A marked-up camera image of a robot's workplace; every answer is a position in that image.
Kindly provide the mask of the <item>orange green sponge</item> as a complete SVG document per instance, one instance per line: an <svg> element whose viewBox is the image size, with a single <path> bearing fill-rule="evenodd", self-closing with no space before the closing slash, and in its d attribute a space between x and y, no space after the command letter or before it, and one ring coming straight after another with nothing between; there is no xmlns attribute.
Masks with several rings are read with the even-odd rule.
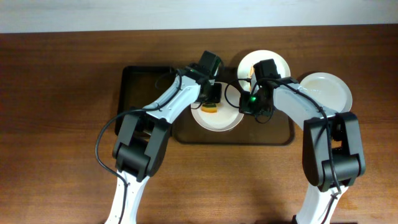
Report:
<svg viewBox="0 0 398 224"><path fill-rule="evenodd" d="M217 113L218 106L216 103L204 103L201 105L201 110L205 113Z"/></svg>

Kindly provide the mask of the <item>pink plate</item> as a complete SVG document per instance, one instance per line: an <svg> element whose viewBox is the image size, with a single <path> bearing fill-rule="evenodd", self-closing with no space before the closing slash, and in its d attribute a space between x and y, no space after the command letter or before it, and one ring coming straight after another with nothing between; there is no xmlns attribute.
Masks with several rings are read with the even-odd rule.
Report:
<svg viewBox="0 0 398 224"><path fill-rule="evenodd" d="M201 108L197 109L198 103L191 104L191 112L194 120L209 131L222 132L233 129L243 119L243 114L237 108L232 107L224 98L224 89L227 83L221 82L221 101L217 103L217 112L207 113Z"/></svg>

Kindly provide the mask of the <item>cream white plate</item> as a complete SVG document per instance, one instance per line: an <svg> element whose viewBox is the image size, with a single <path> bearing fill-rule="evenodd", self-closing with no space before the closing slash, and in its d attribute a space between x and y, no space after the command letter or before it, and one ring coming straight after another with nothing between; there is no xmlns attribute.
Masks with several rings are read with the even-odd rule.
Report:
<svg viewBox="0 0 398 224"><path fill-rule="evenodd" d="M282 78L290 76L290 68L287 62L279 54L270 50L256 50L247 54L238 66L237 78L244 91L251 91L251 87L254 84L254 78L252 77L254 73L253 66L261 60L268 59L274 60L277 71Z"/></svg>

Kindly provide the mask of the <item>pale green plate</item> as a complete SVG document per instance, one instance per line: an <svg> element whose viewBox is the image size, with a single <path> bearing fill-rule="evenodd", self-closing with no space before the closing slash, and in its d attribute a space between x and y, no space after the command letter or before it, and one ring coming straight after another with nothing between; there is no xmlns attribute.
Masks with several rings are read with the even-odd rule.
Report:
<svg viewBox="0 0 398 224"><path fill-rule="evenodd" d="M300 84L303 90L324 106L339 113L348 112L353 97L347 84L330 73L316 72L307 75Z"/></svg>

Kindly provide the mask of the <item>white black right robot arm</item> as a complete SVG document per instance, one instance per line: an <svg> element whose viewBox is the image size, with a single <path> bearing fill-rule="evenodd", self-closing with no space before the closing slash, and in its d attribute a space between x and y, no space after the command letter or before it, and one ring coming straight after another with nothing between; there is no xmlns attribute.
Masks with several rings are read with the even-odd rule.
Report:
<svg viewBox="0 0 398 224"><path fill-rule="evenodd" d="M339 113L306 94L293 78L260 78L242 91L246 115L285 113L303 131L302 167L307 193L292 223L330 223L342 195L366 170L357 116Z"/></svg>

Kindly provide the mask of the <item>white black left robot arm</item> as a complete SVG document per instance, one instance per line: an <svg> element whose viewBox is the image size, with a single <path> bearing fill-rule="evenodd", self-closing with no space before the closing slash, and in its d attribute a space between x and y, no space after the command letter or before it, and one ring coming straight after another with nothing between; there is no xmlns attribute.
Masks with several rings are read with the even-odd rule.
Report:
<svg viewBox="0 0 398 224"><path fill-rule="evenodd" d="M173 83L158 99L119 113L102 128L100 138L113 122L122 120L112 152L116 168L104 166L117 178L107 223L137 222L144 188L162 165L173 122L191 104L209 99L219 70L197 64L175 70Z"/></svg>

